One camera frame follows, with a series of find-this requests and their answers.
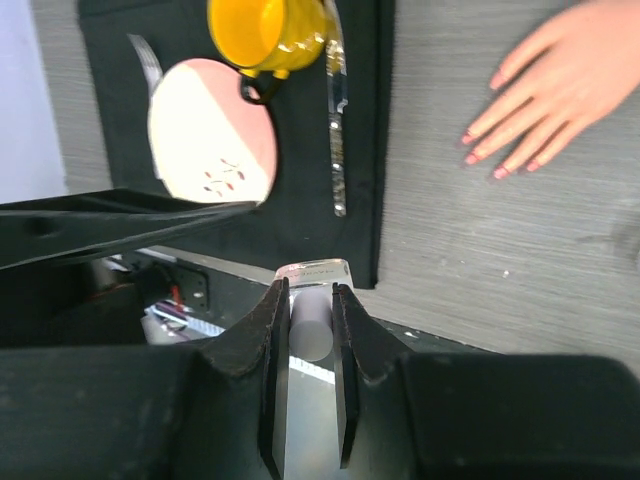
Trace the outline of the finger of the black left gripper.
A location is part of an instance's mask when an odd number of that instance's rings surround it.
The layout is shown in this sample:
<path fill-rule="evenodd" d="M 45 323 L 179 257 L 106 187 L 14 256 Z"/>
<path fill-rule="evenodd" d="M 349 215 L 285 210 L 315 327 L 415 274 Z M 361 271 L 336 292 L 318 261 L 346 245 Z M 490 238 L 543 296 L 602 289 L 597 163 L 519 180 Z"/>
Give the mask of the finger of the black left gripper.
<path fill-rule="evenodd" d="M 154 245 L 254 210 L 115 189 L 1 206 L 1 268 L 96 258 Z"/>

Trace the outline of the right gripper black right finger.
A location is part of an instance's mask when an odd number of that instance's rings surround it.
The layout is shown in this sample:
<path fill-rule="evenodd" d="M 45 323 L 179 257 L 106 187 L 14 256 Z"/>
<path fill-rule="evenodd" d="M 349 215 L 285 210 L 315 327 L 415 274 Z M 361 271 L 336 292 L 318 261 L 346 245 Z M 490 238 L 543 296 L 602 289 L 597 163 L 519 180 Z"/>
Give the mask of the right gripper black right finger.
<path fill-rule="evenodd" d="M 422 353 L 333 288 L 340 465 L 353 479 L 635 479 L 639 382 L 589 355 Z"/>

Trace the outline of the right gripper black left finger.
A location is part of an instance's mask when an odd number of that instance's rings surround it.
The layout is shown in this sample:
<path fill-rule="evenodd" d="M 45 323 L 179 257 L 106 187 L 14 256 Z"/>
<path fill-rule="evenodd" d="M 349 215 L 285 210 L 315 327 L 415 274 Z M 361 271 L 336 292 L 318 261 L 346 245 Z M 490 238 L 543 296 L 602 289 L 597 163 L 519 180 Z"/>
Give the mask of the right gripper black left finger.
<path fill-rule="evenodd" d="M 1 354 L 5 479 L 280 479 L 289 286 L 222 334 Z"/>

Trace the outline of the clear nail polish bottle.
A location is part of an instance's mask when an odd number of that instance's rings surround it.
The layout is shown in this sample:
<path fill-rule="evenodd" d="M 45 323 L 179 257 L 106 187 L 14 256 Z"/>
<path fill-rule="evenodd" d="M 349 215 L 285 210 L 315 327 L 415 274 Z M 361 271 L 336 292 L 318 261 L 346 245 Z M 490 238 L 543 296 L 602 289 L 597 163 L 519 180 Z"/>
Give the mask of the clear nail polish bottle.
<path fill-rule="evenodd" d="M 353 287 L 344 259 L 323 259 L 280 267 L 276 280 L 288 279 L 290 299 L 289 348 L 307 362 L 325 359 L 333 350 L 333 284 Z"/>

